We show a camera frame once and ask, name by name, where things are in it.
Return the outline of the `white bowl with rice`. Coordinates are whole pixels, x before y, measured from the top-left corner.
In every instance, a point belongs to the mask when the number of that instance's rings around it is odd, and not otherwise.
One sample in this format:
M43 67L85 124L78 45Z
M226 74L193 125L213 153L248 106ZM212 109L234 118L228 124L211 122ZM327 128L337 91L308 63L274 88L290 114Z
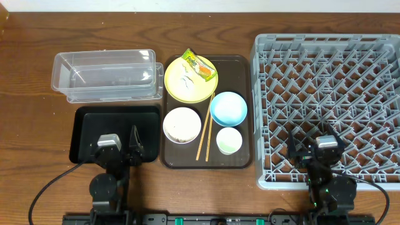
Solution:
M199 135L201 119L193 109L177 107L166 114L162 128L170 141L187 144Z

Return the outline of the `white tissue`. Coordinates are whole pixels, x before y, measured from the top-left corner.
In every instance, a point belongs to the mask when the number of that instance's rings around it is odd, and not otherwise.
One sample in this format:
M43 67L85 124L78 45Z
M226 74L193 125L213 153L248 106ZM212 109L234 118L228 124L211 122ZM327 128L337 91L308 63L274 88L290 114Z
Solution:
M181 88L185 91L192 91L194 89L194 81L191 79L191 72L187 70L184 65L179 65L179 83Z

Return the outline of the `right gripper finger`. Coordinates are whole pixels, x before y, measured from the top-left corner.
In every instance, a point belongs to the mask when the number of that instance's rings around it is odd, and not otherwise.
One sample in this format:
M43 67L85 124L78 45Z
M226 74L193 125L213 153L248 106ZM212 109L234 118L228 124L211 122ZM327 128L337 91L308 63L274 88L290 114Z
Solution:
M287 158L288 159L298 159L301 155L296 149L292 130L289 131L289 139L288 140L289 140L289 144L287 146Z
M334 130L334 128L330 125L330 124L326 124L326 128L327 128L327 132L329 135L334 136L336 142L337 142L337 146L339 148L345 148L346 144L344 143L344 141L338 136L337 132Z

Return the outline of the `pale green cup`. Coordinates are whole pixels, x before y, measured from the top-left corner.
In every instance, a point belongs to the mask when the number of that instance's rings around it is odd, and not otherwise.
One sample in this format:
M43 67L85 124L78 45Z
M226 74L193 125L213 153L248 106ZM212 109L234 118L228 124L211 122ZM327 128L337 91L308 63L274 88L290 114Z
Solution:
M225 127L217 133L216 143L222 154L231 155L239 151L243 144L243 138L237 129Z

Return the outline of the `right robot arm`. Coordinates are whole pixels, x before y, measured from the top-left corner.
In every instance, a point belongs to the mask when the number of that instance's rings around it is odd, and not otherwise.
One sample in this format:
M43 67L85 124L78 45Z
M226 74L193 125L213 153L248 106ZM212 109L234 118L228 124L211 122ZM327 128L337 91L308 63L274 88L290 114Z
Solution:
M338 163L346 144L327 125L327 134L319 136L307 148L297 150L293 134L289 134L287 158L297 169L307 171L309 196L314 209L304 224L349 224L348 212L354 209L357 184L354 179L334 176L331 166Z

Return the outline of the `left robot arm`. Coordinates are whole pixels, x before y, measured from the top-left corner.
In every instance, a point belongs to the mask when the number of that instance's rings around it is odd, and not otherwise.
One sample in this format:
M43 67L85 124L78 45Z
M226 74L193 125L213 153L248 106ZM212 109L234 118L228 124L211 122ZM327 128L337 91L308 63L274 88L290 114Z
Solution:
M103 134L97 141L94 162L106 170L95 176L90 185L92 209L89 224L137 224L140 219L128 208L130 167L143 161L143 144L136 126L132 126L128 145L117 134Z

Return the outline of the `green orange snack wrapper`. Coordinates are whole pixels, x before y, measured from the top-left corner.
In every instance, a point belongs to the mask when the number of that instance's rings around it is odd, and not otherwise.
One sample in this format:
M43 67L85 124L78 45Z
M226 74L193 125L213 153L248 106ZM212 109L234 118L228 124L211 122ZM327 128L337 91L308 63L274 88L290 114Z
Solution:
M205 81L211 80L218 74L213 67L204 62L190 48L186 49L181 57L189 64L194 72L201 76Z

